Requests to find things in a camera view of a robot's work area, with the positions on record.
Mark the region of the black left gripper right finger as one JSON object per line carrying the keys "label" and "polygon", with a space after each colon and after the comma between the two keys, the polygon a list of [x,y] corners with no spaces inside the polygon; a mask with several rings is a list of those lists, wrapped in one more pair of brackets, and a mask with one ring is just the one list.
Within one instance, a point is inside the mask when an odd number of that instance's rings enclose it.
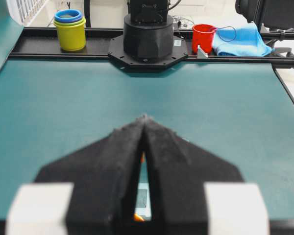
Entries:
{"label": "black left gripper right finger", "polygon": [[259,187],[232,163],[143,118],[153,221],[165,235],[267,235]]}

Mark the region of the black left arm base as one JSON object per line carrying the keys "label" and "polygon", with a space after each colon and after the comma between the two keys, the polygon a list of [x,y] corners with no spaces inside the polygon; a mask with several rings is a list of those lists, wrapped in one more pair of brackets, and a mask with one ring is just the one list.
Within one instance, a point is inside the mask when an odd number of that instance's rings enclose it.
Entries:
{"label": "black left arm base", "polygon": [[134,23],[124,17],[123,35],[111,39],[108,56],[131,68],[165,69],[188,57],[185,40],[173,35],[173,18],[165,23]]}

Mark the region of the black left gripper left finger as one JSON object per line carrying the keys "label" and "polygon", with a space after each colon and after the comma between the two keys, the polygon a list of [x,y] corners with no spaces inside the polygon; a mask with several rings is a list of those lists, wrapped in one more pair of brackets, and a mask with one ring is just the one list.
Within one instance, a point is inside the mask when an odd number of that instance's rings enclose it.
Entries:
{"label": "black left gripper left finger", "polygon": [[145,118],[44,165],[19,187],[9,235],[112,235],[135,211]]}

